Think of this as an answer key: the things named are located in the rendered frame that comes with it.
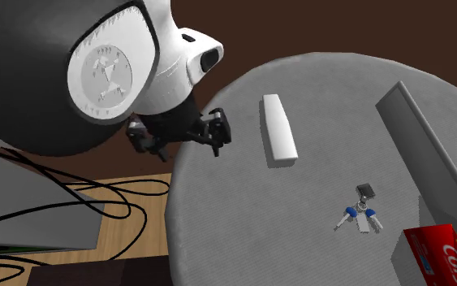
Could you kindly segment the long grey box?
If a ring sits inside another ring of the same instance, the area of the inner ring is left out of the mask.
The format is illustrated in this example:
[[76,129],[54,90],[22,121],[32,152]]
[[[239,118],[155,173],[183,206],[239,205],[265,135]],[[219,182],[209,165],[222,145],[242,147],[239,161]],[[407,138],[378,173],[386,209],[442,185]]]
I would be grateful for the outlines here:
[[457,228],[457,167],[402,81],[376,104],[425,204]]

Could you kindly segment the grey round table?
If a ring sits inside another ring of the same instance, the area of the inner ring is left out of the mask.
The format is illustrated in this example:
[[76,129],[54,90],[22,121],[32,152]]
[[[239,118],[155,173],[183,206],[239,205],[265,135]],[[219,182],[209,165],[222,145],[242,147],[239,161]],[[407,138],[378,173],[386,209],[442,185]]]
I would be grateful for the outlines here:
[[[377,112],[399,81],[457,166],[457,88],[397,62],[311,53],[252,69],[210,102],[232,142],[193,142],[175,159],[166,205],[174,286],[426,286],[403,234],[432,215]],[[274,161],[262,96],[276,93],[298,158]],[[376,194],[360,233],[356,186]]]

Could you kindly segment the grey robot stand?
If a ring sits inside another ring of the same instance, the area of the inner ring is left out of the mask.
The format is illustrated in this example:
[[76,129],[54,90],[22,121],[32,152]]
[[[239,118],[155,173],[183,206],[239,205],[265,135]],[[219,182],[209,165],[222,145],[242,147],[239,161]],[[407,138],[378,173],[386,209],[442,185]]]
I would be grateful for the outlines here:
[[[52,180],[0,157],[0,216],[76,200]],[[0,253],[95,249],[102,215],[83,204],[0,221]]]

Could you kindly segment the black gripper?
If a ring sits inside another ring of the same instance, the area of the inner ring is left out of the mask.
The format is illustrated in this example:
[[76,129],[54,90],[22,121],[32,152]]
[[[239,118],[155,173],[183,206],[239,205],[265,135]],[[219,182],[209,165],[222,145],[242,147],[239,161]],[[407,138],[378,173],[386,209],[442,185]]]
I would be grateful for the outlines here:
[[225,111],[219,107],[207,115],[199,112],[195,98],[188,96],[183,102],[166,112],[156,115],[131,117],[126,135],[137,153],[157,155],[168,161],[166,144],[195,141],[210,145],[215,157],[220,149],[231,143],[231,126]]

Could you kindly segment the bunch of blue-headed keys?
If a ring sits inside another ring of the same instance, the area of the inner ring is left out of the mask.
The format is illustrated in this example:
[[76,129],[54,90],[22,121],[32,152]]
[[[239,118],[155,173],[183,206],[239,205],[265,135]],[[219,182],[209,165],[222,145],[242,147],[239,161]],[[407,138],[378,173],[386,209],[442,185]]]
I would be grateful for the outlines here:
[[351,219],[356,222],[360,233],[370,232],[369,222],[375,225],[377,231],[381,231],[384,227],[377,218],[376,211],[368,206],[368,201],[376,197],[373,187],[369,183],[360,184],[356,186],[356,192],[359,197],[358,201],[345,209],[343,217],[335,225],[334,229],[339,229],[346,221]]

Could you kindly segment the red toothpaste box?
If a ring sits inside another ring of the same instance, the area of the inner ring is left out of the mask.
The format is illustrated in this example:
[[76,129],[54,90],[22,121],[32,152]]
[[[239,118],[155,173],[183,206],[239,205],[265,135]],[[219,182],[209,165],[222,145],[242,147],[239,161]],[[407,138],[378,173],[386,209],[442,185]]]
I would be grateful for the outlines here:
[[457,233],[451,224],[403,230],[427,286],[457,286]]

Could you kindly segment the white remote control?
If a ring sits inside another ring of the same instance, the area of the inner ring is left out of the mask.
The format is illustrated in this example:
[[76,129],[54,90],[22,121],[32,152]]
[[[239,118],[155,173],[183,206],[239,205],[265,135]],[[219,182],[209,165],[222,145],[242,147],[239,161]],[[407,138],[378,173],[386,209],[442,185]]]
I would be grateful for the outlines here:
[[294,137],[280,97],[274,94],[262,96],[265,124],[274,161],[295,161],[298,158]]

